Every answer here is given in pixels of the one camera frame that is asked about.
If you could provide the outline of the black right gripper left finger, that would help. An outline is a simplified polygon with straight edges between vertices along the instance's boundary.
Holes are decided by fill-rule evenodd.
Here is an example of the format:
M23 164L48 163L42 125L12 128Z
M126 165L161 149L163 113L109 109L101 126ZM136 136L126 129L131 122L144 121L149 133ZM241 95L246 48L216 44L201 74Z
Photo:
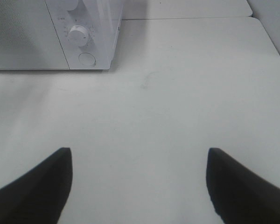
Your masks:
M72 186L72 154L60 148L0 189L0 224L56 224Z

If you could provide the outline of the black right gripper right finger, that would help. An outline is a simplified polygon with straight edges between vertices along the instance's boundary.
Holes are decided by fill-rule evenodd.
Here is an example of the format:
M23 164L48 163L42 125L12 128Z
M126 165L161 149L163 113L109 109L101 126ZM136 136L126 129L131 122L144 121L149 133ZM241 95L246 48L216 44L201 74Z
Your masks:
M206 186L225 224L280 224L280 188L220 148L210 148Z

